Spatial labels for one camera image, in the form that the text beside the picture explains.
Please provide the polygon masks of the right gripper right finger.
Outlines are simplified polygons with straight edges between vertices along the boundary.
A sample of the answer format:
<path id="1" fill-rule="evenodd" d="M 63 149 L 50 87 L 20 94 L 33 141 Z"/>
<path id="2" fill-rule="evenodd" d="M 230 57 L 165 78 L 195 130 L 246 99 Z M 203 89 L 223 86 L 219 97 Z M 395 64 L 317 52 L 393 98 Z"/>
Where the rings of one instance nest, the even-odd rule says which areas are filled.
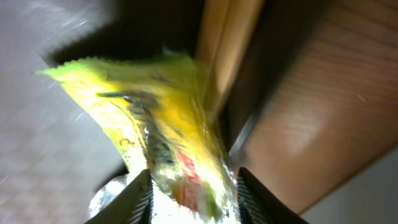
<path id="1" fill-rule="evenodd" d="M 239 168 L 237 190 L 242 224 L 308 224 L 245 167 Z"/>

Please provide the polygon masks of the green foil snack wrapper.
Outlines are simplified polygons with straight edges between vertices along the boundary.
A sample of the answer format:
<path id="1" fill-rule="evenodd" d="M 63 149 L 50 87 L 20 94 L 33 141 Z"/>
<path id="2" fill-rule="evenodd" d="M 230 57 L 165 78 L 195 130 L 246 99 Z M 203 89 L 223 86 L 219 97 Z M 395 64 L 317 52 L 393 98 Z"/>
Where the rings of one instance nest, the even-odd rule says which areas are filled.
<path id="1" fill-rule="evenodd" d="M 185 54 L 72 60 L 40 71 L 101 127 L 130 172 L 149 179 L 151 223 L 237 223 L 236 185 Z"/>

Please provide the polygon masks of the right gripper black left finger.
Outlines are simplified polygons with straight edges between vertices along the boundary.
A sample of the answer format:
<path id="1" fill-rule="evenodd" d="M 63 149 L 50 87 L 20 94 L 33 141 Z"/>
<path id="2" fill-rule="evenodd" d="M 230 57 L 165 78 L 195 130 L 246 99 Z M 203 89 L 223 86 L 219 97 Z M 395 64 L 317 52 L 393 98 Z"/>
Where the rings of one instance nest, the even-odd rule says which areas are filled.
<path id="1" fill-rule="evenodd" d="M 148 169 L 111 179 L 91 199 L 85 224 L 150 224 L 153 188 Z"/>

